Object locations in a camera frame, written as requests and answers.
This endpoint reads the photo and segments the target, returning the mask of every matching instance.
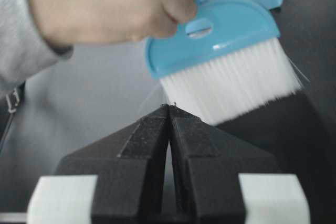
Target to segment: hand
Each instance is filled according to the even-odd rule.
[[[28,0],[42,36],[54,46],[164,38],[195,17],[193,0]]]

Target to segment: handle hole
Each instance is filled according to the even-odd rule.
[[[185,27],[185,33],[190,39],[201,39],[209,35],[213,30],[213,24],[207,18],[191,21]]]

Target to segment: metal clasp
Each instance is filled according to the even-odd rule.
[[[19,89],[15,88],[11,93],[6,95],[6,100],[8,105],[8,112],[10,114],[14,114],[21,101]]]

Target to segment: brush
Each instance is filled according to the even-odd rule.
[[[269,12],[283,0],[197,1],[174,37],[147,43],[169,104],[217,125],[301,90]]]

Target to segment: finger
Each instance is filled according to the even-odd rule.
[[[185,23],[196,16],[197,6],[193,0],[162,0],[164,10],[178,23]]]
[[[150,36],[154,38],[167,38],[176,34],[177,22],[174,21],[169,14],[166,13],[163,6],[161,6],[161,8],[156,11],[150,27]]]

